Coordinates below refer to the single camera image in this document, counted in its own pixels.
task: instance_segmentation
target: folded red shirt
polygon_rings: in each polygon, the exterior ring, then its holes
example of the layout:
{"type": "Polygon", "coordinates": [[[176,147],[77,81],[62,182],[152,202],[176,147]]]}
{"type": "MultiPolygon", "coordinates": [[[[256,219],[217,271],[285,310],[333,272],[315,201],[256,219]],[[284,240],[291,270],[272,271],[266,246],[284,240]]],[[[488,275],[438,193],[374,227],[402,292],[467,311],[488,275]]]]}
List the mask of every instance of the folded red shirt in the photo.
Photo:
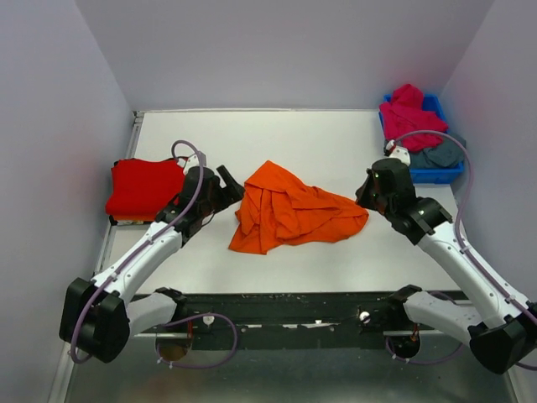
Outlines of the folded red shirt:
{"type": "MultiPolygon", "coordinates": [[[[424,95],[418,88],[406,84],[394,91],[390,102],[380,105],[383,114],[384,137],[395,140],[403,134],[414,130],[436,130],[445,132],[447,123],[436,116],[436,113],[421,109],[424,95]]],[[[403,147],[412,153],[418,153],[426,147],[436,147],[443,141],[434,134],[416,134],[404,139],[403,147]]]]}
{"type": "Polygon", "coordinates": [[[184,181],[183,168],[174,160],[120,160],[112,168],[113,192],[105,210],[116,221],[153,221],[184,181]]]}

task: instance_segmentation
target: white wall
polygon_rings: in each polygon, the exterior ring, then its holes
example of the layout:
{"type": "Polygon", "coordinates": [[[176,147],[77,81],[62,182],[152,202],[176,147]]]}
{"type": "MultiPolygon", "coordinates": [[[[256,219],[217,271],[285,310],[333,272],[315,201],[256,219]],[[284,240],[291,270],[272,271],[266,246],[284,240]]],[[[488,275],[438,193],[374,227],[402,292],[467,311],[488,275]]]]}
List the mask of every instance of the white wall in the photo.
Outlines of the white wall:
{"type": "Polygon", "coordinates": [[[439,92],[493,0],[76,0],[134,109],[439,92]]]}
{"type": "Polygon", "coordinates": [[[95,264],[132,114],[72,0],[0,9],[0,401],[39,403],[66,286],[95,264]]]}
{"type": "MultiPolygon", "coordinates": [[[[535,0],[497,0],[441,97],[451,126],[467,138],[476,171],[464,217],[468,237],[509,283],[533,301],[537,300],[536,16],[535,0]]],[[[532,359],[537,364],[537,357],[532,359]]]]}

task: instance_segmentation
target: orange cloth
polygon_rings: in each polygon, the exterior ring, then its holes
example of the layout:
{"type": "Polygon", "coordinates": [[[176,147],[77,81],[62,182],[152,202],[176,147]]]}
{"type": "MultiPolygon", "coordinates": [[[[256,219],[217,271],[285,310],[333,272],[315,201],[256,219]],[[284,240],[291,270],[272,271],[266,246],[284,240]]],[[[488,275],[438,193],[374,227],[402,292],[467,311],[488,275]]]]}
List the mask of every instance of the orange cloth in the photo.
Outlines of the orange cloth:
{"type": "Polygon", "coordinates": [[[358,233],[368,212],[354,201],[300,179],[271,161],[245,183],[240,222],[229,249],[266,254],[281,244],[337,242],[358,233]]]}

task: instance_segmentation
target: blue plastic container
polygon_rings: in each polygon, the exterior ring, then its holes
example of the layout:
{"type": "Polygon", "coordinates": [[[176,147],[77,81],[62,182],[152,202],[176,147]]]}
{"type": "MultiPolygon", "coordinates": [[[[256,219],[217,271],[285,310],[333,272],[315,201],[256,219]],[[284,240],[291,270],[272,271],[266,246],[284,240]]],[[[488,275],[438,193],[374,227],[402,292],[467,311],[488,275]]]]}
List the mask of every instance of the blue plastic container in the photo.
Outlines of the blue plastic container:
{"type": "MultiPolygon", "coordinates": [[[[389,102],[391,99],[392,99],[391,95],[384,96],[385,102],[389,102]]],[[[421,108],[424,111],[432,111],[436,113],[436,116],[438,116],[444,122],[447,122],[446,117],[444,116],[444,112],[442,111],[440,101],[438,101],[438,97],[436,95],[425,94],[423,105],[421,108]]],[[[383,121],[382,113],[379,112],[378,116],[380,117],[380,124],[384,128],[384,121],[383,121]]],[[[455,180],[455,178],[457,178],[463,171],[464,171],[464,163],[461,162],[455,168],[451,168],[449,170],[410,170],[410,174],[412,175],[412,181],[414,183],[448,184],[448,183],[452,183],[455,180]]]]}

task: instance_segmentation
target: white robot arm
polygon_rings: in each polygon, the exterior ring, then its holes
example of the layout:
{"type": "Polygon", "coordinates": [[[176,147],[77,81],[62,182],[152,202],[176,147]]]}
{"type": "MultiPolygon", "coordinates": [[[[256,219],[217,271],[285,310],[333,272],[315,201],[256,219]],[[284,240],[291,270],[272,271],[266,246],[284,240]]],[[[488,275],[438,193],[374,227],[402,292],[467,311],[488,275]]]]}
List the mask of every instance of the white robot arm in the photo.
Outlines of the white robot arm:
{"type": "Polygon", "coordinates": [[[243,197],[244,188],[224,166],[216,168],[226,184],[221,187],[220,178],[208,168],[201,170],[197,166],[200,162],[190,157],[184,168],[183,190],[125,255],[91,280],[78,278],[69,285],[60,338],[108,363],[130,337],[185,315],[185,298],[176,290],[162,288],[143,299],[132,299],[144,281],[185,246],[205,220],[243,197]],[[193,203],[192,207],[183,214],[188,203],[193,203]]]}
{"type": "Polygon", "coordinates": [[[481,364],[497,374],[534,349],[537,306],[466,240],[460,245],[450,214],[436,200],[415,195],[409,168],[400,159],[373,164],[357,191],[357,204],[383,214],[397,232],[431,256],[473,304],[455,306],[410,285],[392,298],[400,316],[468,345],[481,364]],[[500,284],[502,292],[493,283],[500,284]]]}

